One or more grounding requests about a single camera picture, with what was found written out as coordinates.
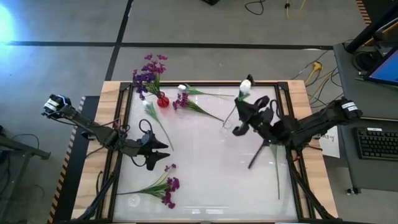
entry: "black metal frame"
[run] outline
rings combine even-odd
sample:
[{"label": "black metal frame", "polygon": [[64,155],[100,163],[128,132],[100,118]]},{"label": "black metal frame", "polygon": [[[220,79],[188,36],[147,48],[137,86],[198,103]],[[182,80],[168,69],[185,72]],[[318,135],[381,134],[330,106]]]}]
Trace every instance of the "black metal frame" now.
[{"label": "black metal frame", "polygon": [[[184,82],[167,82],[167,83],[161,83],[161,86],[178,86],[179,84],[183,84]],[[191,86],[239,86],[239,82],[188,82],[187,84]],[[273,86],[275,88],[275,94],[276,94],[276,100],[277,100],[277,106],[280,109],[280,112],[284,114],[284,109],[282,106],[282,97],[280,94],[280,91],[285,92],[285,98],[287,102],[287,108],[289,111],[289,115],[294,116],[294,111],[293,111],[293,105],[291,102],[290,98],[290,92],[289,92],[289,86],[287,82],[269,82],[269,83],[257,83],[257,86]],[[115,110],[115,119],[119,117],[121,107],[122,107],[122,102],[123,102],[123,94],[124,91],[129,90],[128,95],[127,95],[127,105],[125,109],[125,114],[124,114],[124,119],[123,119],[123,124],[128,124],[128,119],[129,119],[129,114],[130,114],[130,108],[131,108],[131,103],[132,103],[132,93],[133,93],[133,87],[132,83],[126,83],[123,82],[121,83],[121,86],[119,88],[119,96],[118,96],[118,102],[117,102],[117,107]],[[308,183],[308,177],[307,177],[307,171],[305,170],[305,164],[303,161],[303,155],[299,155],[302,159],[298,160],[298,164],[300,166],[300,175],[302,176],[303,180],[305,183]],[[113,153],[108,152],[106,156],[106,162],[105,162],[105,167],[104,167],[104,176],[103,176],[103,183],[105,180],[108,178],[110,170],[111,170],[111,161],[112,161]],[[123,155],[121,153],[118,154],[118,157],[116,159],[116,164],[114,169],[119,169],[122,164],[122,157]],[[299,194],[299,187],[298,183],[295,181],[295,179],[292,177],[292,169],[291,163],[288,163],[289,170],[290,170],[290,179],[292,183],[292,191],[293,191],[293,197],[294,197],[294,202],[295,202],[295,207],[296,207],[296,213],[297,213],[297,219],[298,220],[303,220],[305,217],[303,215],[303,210],[302,210],[302,204],[300,201],[300,194]],[[119,176],[116,178],[115,183],[113,184],[112,187],[112,192],[111,192],[111,198],[110,198],[110,204],[109,204],[109,210],[108,210],[108,216],[103,219],[102,218],[102,211],[103,211],[103,204],[104,202],[101,202],[101,205],[97,209],[96,213],[96,219],[102,219],[106,220],[107,222],[112,222],[113,221],[113,213],[114,213],[114,206],[116,202],[116,193],[118,190],[118,182],[119,182]],[[309,218],[313,219],[315,218],[315,212],[313,209],[313,205],[310,204],[309,200],[306,198],[307,201],[307,207],[308,207],[308,212],[309,212]]]}]

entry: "monitor screen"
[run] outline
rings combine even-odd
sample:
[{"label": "monitor screen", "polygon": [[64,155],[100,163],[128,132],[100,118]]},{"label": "monitor screen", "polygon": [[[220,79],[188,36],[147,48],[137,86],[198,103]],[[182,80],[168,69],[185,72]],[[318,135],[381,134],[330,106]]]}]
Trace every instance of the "monitor screen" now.
[{"label": "monitor screen", "polygon": [[398,84],[398,51],[394,51],[369,78]]}]

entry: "glass surface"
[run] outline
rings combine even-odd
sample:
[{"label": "glass surface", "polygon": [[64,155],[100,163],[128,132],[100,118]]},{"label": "glass surface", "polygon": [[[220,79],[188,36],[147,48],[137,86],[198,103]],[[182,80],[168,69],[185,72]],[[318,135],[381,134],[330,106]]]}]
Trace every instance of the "glass surface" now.
[{"label": "glass surface", "polygon": [[[198,87],[206,93],[237,95],[238,86]],[[180,188],[172,194],[176,203],[174,209],[162,204],[161,200],[146,194],[118,195],[116,197],[114,221],[256,221],[296,220],[294,198],[290,184],[288,166],[283,147],[277,150],[277,165],[280,180],[280,199],[277,195],[277,178],[274,156],[265,147],[251,170],[248,165],[262,143],[262,138],[252,129],[244,136],[232,134],[238,121],[235,110],[222,128],[222,122],[194,111],[174,111],[171,102],[177,99],[177,87],[162,87],[170,98],[170,106],[160,109],[156,97],[147,97],[154,103],[160,122],[167,131],[174,146],[161,149],[171,155],[156,163],[153,171],[136,167],[128,156],[123,156],[118,193],[140,190],[153,184],[163,173],[166,165],[172,163],[177,169],[171,177],[180,179]],[[267,95],[275,99],[273,86],[256,86],[251,90],[247,102],[253,103]],[[234,108],[234,97],[208,95],[189,96],[202,109],[225,119]],[[142,101],[133,94],[129,118],[129,137],[141,138],[138,122],[148,119],[152,123],[156,138],[169,144],[160,125],[144,112]],[[134,160],[144,163],[142,156]]]},{"label": "glass surface", "polygon": [[369,77],[398,83],[398,51],[387,58]]}]

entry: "black keyboard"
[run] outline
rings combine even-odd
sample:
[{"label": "black keyboard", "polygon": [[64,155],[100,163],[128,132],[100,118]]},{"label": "black keyboard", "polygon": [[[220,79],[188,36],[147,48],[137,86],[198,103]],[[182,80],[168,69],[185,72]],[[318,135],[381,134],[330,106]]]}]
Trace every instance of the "black keyboard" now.
[{"label": "black keyboard", "polygon": [[354,135],[359,158],[398,161],[398,130],[354,128]]}]

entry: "paper sign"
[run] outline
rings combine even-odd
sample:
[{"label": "paper sign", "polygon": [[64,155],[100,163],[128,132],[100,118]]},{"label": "paper sign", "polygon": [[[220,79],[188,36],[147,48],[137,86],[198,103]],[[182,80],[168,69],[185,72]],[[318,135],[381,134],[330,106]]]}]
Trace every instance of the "paper sign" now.
[{"label": "paper sign", "polygon": [[325,156],[333,156],[340,158],[340,151],[338,148],[337,126],[332,127],[328,132],[319,139],[322,148],[322,153]]}]

